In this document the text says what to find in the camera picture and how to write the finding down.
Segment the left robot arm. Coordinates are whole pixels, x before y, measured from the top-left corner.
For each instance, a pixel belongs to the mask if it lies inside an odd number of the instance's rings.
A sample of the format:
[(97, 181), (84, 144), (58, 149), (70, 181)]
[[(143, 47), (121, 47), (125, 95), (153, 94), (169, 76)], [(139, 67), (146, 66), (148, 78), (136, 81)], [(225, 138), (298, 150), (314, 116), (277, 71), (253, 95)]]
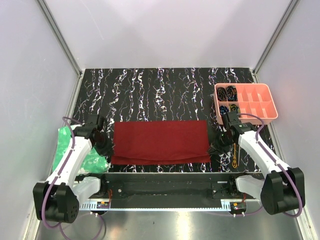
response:
[(45, 181), (33, 187), (33, 201), (38, 220), (48, 229), (61, 223), (73, 223), (80, 211), (80, 206), (91, 196), (103, 198), (108, 193), (108, 186), (100, 177), (86, 176), (75, 183), (83, 161), (91, 150), (99, 156), (111, 153), (112, 141), (104, 131), (106, 118), (99, 114), (90, 115), (84, 123), (76, 121), (71, 125), (71, 118), (62, 118), (70, 131), (70, 141), (57, 168)]

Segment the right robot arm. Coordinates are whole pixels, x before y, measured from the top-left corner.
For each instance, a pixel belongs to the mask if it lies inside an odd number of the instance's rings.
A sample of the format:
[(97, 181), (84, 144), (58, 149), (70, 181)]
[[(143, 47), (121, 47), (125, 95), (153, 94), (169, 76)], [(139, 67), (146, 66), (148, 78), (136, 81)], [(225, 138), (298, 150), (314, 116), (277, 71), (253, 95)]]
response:
[(235, 199), (243, 194), (250, 195), (259, 200), (270, 215), (283, 213), (288, 217), (299, 217), (306, 204), (303, 171), (283, 162), (262, 140), (260, 131), (265, 126), (263, 122), (255, 128), (250, 122), (241, 122), (241, 116), (242, 113), (236, 111), (222, 115), (224, 130), (217, 134), (208, 154), (222, 154), (229, 146), (236, 144), (248, 153), (264, 179), (247, 173), (232, 178), (227, 185), (228, 195)]

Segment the red cloth napkin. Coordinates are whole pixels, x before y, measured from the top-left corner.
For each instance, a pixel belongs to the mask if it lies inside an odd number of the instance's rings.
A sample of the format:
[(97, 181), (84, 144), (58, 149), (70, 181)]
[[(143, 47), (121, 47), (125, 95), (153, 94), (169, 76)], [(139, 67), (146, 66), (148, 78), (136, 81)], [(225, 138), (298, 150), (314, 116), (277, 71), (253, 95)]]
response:
[(113, 165), (210, 162), (204, 120), (116, 122), (113, 143)]

